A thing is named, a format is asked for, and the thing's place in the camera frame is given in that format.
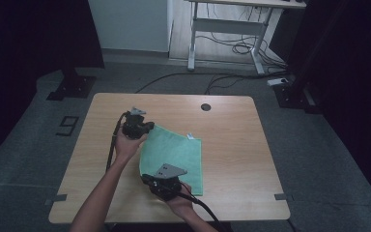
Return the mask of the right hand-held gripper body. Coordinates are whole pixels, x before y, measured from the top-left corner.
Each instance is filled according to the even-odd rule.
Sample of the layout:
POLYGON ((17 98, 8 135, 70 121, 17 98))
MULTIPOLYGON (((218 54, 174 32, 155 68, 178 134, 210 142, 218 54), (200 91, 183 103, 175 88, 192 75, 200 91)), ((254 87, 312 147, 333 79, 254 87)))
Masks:
POLYGON ((186 173, 187 171, 180 167, 164 163, 153 176, 156 188, 150 189, 151 193, 163 201, 175 198, 182 189, 179 177, 186 173))

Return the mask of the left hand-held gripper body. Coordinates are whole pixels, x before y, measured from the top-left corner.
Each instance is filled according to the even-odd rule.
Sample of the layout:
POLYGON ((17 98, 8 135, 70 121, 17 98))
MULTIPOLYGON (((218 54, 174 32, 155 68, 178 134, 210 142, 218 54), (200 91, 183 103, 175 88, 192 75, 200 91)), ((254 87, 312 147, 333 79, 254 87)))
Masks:
POLYGON ((125 114, 125 122, 123 124, 123 134, 130 139, 139 139, 143 134, 142 129, 145 127, 144 123, 145 111, 133 107, 125 114))

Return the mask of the green towel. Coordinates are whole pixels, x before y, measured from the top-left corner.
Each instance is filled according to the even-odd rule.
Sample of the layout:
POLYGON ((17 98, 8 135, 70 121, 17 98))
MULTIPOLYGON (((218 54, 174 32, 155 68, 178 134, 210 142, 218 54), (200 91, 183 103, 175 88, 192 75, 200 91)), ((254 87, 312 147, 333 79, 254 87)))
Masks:
POLYGON ((202 141, 167 130, 159 125, 149 132, 140 152, 139 172, 154 175, 163 164, 186 171, 180 180, 189 184, 192 193, 202 196, 202 141))

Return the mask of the person's left hand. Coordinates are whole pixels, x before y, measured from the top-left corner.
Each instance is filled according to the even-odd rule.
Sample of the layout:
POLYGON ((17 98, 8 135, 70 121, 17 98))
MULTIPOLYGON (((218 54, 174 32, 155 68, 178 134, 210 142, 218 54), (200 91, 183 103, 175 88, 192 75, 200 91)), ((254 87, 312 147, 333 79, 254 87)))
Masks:
POLYGON ((136 154, 141 144, 148 138, 148 134, 143 134, 138 139, 130 139, 123 134, 123 130, 119 129, 116 139, 116 163, 128 163, 129 160, 136 154))

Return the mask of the person's right hand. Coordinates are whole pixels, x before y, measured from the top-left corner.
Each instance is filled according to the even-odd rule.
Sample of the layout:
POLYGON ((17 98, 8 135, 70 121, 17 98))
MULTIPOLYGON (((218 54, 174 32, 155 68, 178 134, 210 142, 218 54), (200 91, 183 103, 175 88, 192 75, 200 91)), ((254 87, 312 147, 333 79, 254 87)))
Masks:
POLYGON ((188 221, 195 216, 192 203, 181 196, 176 196, 175 198, 167 201, 166 204, 174 215, 184 221, 188 221))

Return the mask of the black stand base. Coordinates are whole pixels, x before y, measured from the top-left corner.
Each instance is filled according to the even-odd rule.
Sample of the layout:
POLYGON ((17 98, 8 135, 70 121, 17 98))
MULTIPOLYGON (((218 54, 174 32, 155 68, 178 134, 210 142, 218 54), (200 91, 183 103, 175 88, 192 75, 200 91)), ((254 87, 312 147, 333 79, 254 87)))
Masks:
POLYGON ((276 85, 272 89, 281 108, 302 109, 308 114, 322 114, 319 96, 309 84, 301 89, 288 84, 276 85))
POLYGON ((64 98, 86 99, 96 81, 95 76, 79 75, 75 68, 62 69, 63 80, 58 88, 47 96, 48 101, 62 101, 64 98))

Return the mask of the white cabinet panel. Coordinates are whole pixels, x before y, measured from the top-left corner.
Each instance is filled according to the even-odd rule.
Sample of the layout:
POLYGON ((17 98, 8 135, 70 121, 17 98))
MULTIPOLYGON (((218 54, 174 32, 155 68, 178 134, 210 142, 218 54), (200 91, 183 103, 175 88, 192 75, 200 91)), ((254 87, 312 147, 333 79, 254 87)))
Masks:
POLYGON ((174 0, 88 0, 100 47, 169 52, 174 0))

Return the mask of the white power strip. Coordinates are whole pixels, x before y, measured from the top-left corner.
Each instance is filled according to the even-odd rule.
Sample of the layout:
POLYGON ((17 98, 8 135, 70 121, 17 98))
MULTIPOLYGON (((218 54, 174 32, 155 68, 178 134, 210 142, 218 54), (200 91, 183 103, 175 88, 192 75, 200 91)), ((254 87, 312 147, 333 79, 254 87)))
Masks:
POLYGON ((276 78, 267 81, 268 86, 272 87, 275 85, 287 84, 289 81, 287 78, 276 78))

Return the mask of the dark curtain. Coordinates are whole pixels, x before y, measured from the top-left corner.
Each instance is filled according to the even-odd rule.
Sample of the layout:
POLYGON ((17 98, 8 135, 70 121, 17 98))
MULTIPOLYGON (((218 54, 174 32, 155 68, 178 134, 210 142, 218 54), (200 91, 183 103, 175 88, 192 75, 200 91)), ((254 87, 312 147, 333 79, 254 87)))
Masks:
POLYGON ((308 0, 288 64, 371 185, 371 0, 308 0))
POLYGON ((0 0, 0 145, 41 76, 103 66, 88 0, 0 0))

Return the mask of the white metal frame desk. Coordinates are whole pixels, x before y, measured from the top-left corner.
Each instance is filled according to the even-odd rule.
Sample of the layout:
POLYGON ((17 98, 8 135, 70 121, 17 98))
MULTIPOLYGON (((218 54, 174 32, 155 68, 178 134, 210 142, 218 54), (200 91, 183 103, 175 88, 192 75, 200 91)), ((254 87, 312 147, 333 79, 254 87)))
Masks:
POLYGON ((260 46, 264 40, 269 26, 271 15, 274 9, 305 9, 306 4, 303 0, 187 0, 192 3, 193 14, 191 18, 191 41, 188 48, 187 69, 190 72, 195 70, 195 40, 197 32, 213 32, 233 35, 257 36, 254 48, 250 51, 254 62, 255 70, 258 74, 264 74, 263 65, 259 55, 260 46), (212 19, 198 16, 199 4, 222 4, 249 7, 268 8, 268 14, 262 22, 212 19))

